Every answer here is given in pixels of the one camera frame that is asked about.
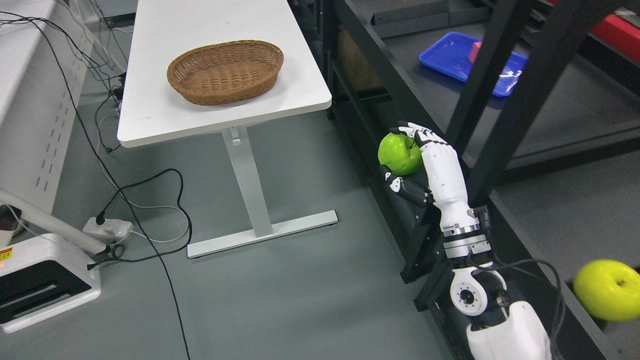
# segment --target gray floor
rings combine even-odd
[[[105,94],[88,79],[80,114],[91,123]],[[115,126],[116,119],[103,125],[108,144],[115,144]],[[250,137],[273,222],[329,209],[340,222],[195,260],[184,251],[166,256],[191,358],[450,359],[431,315],[416,312],[420,284],[403,284],[402,257],[325,114],[260,124]],[[179,169],[193,241],[250,227],[219,134],[119,149],[104,159],[121,184]],[[178,184],[171,175],[128,194],[139,204],[174,204]],[[75,124],[54,215],[82,227],[111,194]],[[121,201],[108,217],[131,219]],[[140,217],[158,239],[185,226],[174,211],[145,210]],[[126,245],[127,258],[152,253],[136,236]],[[0,334],[0,359],[186,358],[158,260],[106,265],[101,276],[98,299]]]

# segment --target blue tray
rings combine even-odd
[[[462,82],[467,82],[473,63],[469,61],[469,53],[474,42],[482,41],[469,35],[452,31],[423,51],[418,59],[427,67],[447,74]],[[522,74],[522,69],[527,63],[527,57],[511,52],[504,70],[495,84],[493,94],[497,97],[511,95],[513,87]]]

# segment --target white table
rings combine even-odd
[[[266,94],[217,106],[194,105],[166,80],[169,63],[203,45],[263,40],[284,53]],[[331,93],[286,0],[139,0],[118,139],[135,147],[222,132],[253,229],[190,244],[196,258],[287,234],[335,224],[334,210],[271,224],[246,127],[327,109]]]

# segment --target red object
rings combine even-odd
[[[469,53],[469,61],[471,63],[476,62],[476,56],[478,56],[478,51],[480,51],[480,47],[482,46],[482,41],[474,42],[474,45],[471,47],[471,52]]]
[[[591,33],[640,62],[640,29],[617,15],[609,15],[591,29]]]

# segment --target table foot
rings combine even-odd
[[[324,213],[318,213],[307,217],[273,224],[273,233],[269,235],[256,237],[252,229],[241,233],[220,236],[219,238],[189,244],[187,246],[187,258],[199,258],[200,256],[215,254],[216,252],[230,250],[236,247],[259,243],[261,241],[279,238],[285,235],[300,233],[317,227],[333,225],[337,222],[338,216],[335,213],[335,210],[329,210]]]

